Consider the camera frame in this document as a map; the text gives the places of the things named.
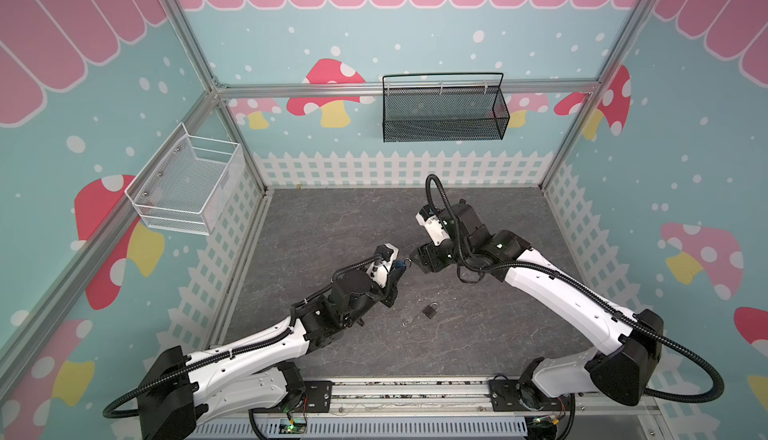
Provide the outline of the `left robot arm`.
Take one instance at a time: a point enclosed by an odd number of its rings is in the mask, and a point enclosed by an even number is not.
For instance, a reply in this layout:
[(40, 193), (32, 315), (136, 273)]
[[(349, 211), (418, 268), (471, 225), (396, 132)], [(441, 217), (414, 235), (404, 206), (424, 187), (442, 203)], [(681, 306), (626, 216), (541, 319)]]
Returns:
[(241, 410), (295, 409), (306, 394), (296, 359), (340, 339), (374, 306), (393, 306), (407, 268), (376, 255), (335, 272), (272, 327), (208, 350), (163, 351), (131, 396), (142, 438), (185, 439), (198, 425)]

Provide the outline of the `black padlock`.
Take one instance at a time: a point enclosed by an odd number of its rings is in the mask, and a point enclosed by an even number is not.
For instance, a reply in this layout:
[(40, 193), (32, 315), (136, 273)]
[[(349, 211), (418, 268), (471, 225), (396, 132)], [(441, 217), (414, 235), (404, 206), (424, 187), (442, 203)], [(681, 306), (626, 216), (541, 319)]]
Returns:
[(436, 303), (436, 302), (432, 302), (432, 303), (428, 304), (428, 305), (427, 305), (427, 306), (426, 306), (426, 307), (425, 307), (425, 308), (422, 310), (422, 313), (423, 313), (423, 315), (424, 315), (426, 318), (428, 318), (428, 319), (433, 319), (433, 318), (436, 316), (436, 314), (437, 314), (437, 308), (438, 308), (438, 306), (439, 306), (439, 304), (438, 304), (438, 303)]

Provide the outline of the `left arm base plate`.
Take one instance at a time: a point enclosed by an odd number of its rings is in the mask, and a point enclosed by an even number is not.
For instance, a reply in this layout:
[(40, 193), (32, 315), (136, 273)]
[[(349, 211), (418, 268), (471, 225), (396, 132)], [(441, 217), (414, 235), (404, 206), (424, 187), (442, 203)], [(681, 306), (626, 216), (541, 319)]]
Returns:
[(256, 414), (329, 413), (334, 383), (306, 381), (298, 390), (290, 390), (285, 399), (269, 408), (252, 408)]

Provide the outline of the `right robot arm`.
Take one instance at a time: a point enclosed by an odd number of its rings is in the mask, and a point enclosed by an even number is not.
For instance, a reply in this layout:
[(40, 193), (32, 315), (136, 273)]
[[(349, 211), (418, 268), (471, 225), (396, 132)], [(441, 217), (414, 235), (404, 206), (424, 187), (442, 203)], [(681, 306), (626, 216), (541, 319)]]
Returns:
[(490, 233), (465, 202), (451, 209), (426, 205), (416, 220), (430, 237), (411, 254), (424, 272), (451, 265), (490, 267), (493, 277), (548, 307), (590, 342), (580, 353), (532, 360), (516, 385), (522, 405), (541, 410), (552, 399), (577, 393), (601, 393), (625, 406), (639, 404), (661, 345), (610, 314), (613, 303), (601, 307), (580, 282), (562, 280), (562, 270), (515, 233)]

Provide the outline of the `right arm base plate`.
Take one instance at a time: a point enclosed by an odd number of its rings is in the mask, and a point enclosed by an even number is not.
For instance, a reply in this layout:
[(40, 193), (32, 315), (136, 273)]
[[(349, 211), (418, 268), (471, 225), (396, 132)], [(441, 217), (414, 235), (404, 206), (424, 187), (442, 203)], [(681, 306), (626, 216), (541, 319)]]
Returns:
[(494, 412), (567, 412), (571, 405), (569, 396), (547, 397), (532, 382), (495, 377), (488, 388)]

